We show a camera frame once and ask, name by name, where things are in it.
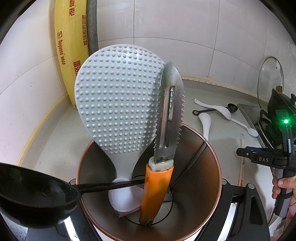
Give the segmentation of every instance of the silver bolt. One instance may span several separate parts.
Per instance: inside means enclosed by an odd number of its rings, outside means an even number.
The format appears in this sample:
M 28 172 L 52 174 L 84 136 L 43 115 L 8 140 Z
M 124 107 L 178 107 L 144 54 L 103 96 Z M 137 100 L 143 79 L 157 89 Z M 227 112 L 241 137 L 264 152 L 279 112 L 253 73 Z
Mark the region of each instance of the silver bolt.
M 250 189 L 254 189 L 254 188 L 255 188 L 254 184 L 252 184 L 252 183 L 249 183 L 249 184 L 248 184 L 248 187 L 249 187 Z
M 71 184 L 71 185 L 75 185 L 75 184 L 76 184 L 76 178 L 73 178 L 73 179 L 70 181 L 70 184 Z

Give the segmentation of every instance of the metal blade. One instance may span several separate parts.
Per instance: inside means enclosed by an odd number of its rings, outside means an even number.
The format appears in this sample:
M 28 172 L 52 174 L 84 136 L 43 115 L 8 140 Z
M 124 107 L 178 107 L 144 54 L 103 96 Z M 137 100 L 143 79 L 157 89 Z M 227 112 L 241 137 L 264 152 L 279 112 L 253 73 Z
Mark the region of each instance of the metal blade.
M 173 115 L 171 130 L 167 133 L 170 100 Z M 154 161 L 162 162 L 174 158 L 182 123 L 184 108 L 184 87 L 181 76 L 172 62 L 165 64 L 160 82 L 160 96 L 157 111 L 157 132 L 154 147 Z

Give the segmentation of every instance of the white spoon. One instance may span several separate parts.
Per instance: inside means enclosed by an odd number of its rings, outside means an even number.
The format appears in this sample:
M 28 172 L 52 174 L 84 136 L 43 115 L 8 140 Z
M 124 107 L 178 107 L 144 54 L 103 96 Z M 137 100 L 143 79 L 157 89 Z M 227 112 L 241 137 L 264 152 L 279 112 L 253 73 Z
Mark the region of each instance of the white spoon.
M 204 104 L 202 102 L 200 102 L 199 100 L 195 99 L 194 100 L 194 103 L 195 104 L 198 104 L 202 107 L 206 107 L 206 108 L 213 108 L 213 109 L 216 109 L 217 111 L 219 111 L 222 115 L 224 115 L 226 117 L 226 119 L 230 120 L 230 121 L 233 121 L 239 125 L 241 125 L 242 127 L 246 128 L 248 133 L 251 135 L 251 136 L 254 136 L 254 137 L 257 137 L 258 136 L 258 132 L 253 129 L 253 128 L 248 128 L 246 125 L 244 125 L 243 123 L 231 118 L 231 113 L 228 109 L 226 109 L 225 107 L 223 106 L 219 106 L 219 105 L 209 105 L 209 104 Z
M 211 126 L 211 117 L 207 113 L 200 113 L 198 115 L 201 123 L 202 123 L 202 130 L 203 130 L 203 137 L 209 141 L 209 131 L 210 131 L 210 126 Z

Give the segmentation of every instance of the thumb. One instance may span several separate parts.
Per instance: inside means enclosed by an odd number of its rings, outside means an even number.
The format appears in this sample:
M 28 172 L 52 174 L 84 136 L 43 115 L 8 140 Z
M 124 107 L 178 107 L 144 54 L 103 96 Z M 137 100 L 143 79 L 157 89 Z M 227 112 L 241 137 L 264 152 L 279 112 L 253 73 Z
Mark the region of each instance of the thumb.
M 279 179 L 278 186 L 280 188 L 296 189 L 296 176 Z

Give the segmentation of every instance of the copper container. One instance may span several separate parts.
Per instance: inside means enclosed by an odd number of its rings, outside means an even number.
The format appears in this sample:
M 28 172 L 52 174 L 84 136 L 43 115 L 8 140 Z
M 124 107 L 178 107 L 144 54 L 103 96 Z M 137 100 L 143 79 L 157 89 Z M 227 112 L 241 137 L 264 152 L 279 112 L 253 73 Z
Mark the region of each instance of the copper container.
M 185 124 L 181 129 L 170 186 L 198 150 L 203 148 L 204 151 L 186 174 L 171 186 L 173 205 L 162 221 L 151 226 L 141 226 L 126 217 L 118 218 L 109 203 L 107 192 L 86 193 L 82 196 L 81 204 L 85 214 L 105 235 L 116 241 L 185 240 L 210 219 L 222 188 L 220 164 L 213 148 L 198 132 Z M 133 177 L 145 175 L 145 165 L 153 156 L 153 145 L 150 144 L 139 159 Z M 92 140 L 80 159 L 76 183 L 111 182 L 115 175 L 111 160 Z

